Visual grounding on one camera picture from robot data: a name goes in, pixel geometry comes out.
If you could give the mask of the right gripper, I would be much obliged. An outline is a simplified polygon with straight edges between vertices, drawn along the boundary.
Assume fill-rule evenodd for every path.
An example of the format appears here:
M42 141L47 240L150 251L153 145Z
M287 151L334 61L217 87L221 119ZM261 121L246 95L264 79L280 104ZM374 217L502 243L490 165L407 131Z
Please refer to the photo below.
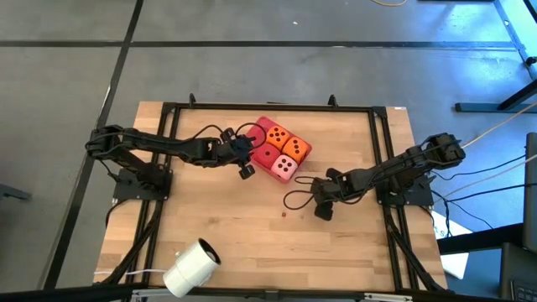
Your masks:
M333 216L333 205L338 201L345 201L348 193L348 177L350 172L341 172L329 168L324 179L315 177L310 185L314 191L314 215L324 221L330 221Z

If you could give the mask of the grey panel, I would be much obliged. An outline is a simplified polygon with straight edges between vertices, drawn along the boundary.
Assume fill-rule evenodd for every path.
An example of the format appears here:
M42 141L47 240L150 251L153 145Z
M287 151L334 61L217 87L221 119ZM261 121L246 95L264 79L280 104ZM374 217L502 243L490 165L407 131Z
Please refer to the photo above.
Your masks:
M537 133L526 136L523 244L537 253Z

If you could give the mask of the large red foam die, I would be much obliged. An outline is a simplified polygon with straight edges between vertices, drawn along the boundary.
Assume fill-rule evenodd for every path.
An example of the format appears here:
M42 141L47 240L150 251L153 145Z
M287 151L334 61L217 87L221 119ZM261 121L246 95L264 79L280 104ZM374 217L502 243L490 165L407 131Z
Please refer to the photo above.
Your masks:
M252 159L266 169L271 169L280 151L270 143L264 143L253 152Z

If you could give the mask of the black equipment box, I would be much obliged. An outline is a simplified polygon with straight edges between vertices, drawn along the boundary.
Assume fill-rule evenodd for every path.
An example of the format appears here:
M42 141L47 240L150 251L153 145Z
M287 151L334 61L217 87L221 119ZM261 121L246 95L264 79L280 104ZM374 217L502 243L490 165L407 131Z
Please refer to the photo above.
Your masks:
M537 302L537 253L511 243L502 245L499 296Z

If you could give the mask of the black desk frame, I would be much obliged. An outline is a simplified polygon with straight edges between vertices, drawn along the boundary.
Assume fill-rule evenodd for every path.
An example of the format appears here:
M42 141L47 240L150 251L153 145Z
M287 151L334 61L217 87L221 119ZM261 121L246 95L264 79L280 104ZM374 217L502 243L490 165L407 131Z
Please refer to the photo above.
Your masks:
M523 67L529 72L532 81L500 103L458 102L456 112L468 113L528 113L537 114L537 104L525 104L531 97L537 95L537 55L530 56L522 44L512 22L501 4L501 0L492 0L498 16L511 39L514 48L519 53Z

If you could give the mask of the white cylindrical spotlight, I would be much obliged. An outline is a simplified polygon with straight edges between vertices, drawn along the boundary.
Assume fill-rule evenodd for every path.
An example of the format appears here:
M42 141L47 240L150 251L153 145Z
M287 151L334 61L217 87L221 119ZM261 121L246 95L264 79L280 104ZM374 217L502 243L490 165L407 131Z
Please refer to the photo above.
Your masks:
M221 264L215 249L203 238L198 238L176 255L174 263L163 275L164 286L173 296L182 298L209 280Z

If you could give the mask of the pink plastic bin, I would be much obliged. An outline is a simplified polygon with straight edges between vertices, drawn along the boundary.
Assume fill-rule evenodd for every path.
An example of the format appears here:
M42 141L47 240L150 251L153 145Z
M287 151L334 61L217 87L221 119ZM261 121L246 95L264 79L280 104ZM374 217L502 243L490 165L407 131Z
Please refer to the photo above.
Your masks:
M250 127L250 129L248 130L247 132L247 136L250 137L250 138L255 138L255 141L254 141L254 147L255 149L256 148L259 148L261 147L265 142L266 140L266 137L267 137L267 131L273 127L273 126L280 126L282 128L284 128L283 126L277 124L275 121L273 121L272 119L268 118L268 117L265 117L265 116L261 116L256 122L254 125L252 125ZM289 131L288 129L286 129L288 132L289 132L289 136L290 138L292 137L298 137L298 138L301 138L302 140L304 140L302 137L298 136L297 134L295 133L292 133L291 131ZM309 156L310 152L312 151L312 146L310 145L310 151L308 152L308 154L306 155L305 159L302 161L301 164L298 164L298 169L303 165L303 163L305 162L305 160L307 159L307 157ZM276 177L276 175L271 171L271 169L266 169L264 168L263 166L261 166L260 164L258 164L257 162L255 162L253 159L252 159L253 163L257 165L258 168L260 168L261 170L263 170L265 173L269 174L270 176L272 176L273 178L275 178L276 180L278 180L279 182L283 183L283 184L286 184L288 183L289 181L282 181L280 179L278 179Z

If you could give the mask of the large pale pink foam die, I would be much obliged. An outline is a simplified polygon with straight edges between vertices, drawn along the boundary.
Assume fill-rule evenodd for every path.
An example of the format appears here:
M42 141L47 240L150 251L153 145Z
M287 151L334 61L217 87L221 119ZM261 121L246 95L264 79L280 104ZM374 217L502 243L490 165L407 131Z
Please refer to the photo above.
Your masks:
M297 169L298 164L285 154L281 154L271 167L271 171L282 181L289 181Z

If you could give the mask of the dark furniture leg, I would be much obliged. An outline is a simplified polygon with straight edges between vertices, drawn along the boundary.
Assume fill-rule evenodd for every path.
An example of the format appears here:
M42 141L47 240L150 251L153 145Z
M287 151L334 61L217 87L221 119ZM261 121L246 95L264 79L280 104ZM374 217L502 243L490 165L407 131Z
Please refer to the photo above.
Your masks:
M19 200L29 200L32 195L28 192L13 188L9 185L0 184L0 200L4 198L15 198Z

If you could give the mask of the white paper sheet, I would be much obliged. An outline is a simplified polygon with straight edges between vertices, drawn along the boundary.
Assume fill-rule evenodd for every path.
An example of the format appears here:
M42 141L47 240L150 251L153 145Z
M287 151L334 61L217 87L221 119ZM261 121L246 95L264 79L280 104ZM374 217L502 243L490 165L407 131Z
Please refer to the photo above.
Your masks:
M448 235L445 217L435 211L431 212L434 222L435 238L443 239ZM450 221L450 231L454 236L466 235L472 231ZM469 253L457 253L441 256L441 263L444 271L457 279L463 279L467 268Z

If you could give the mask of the large orange foam die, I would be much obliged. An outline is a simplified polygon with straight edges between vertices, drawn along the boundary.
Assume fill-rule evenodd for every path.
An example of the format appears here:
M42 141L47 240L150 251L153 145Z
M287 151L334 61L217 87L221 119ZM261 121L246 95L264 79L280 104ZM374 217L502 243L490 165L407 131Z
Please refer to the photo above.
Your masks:
M267 131L265 142L273 145L278 150L282 150L289 139L289 132L285 128L273 126Z
M310 145L298 137L290 138L282 149L282 153L301 164L310 151Z

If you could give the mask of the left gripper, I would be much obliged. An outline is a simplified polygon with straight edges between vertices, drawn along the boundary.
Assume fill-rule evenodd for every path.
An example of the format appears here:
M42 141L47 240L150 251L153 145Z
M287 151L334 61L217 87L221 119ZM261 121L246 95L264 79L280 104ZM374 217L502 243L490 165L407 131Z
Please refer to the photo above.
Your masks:
M222 144L217 146L218 165L236 164L243 180L255 174L250 161L255 157L255 138L237 134L232 128L226 128L221 134Z

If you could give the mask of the black floor beam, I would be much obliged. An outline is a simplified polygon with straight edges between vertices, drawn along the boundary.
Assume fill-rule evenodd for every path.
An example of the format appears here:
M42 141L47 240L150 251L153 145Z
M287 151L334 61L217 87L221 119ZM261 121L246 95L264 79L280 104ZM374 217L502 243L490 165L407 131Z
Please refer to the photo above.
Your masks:
M495 249L500 248L504 243L511 243L518 247L524 245L522 223L437 240L440 255Z

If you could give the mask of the black aluminium table frame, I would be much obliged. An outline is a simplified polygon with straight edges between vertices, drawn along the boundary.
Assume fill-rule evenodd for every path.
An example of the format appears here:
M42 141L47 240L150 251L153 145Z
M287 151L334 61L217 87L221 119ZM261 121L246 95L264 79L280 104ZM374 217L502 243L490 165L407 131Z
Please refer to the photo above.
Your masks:
M329 168L367 168L414 145L402 107L363 111L358 107L196 103L175 118L177 135L245 127L268 117L312 146L299 169L305 178ZM207 240L222 264L206 282L216 289L277 289L301 294L391 292L393 270L383 210L374 193L353 206L337 204L331 221L314 216L305 186L283 184L258 169L242 180L233 166L203 169L171 162L174 179L156 239L148 282L163 283L175 255L198 238Z

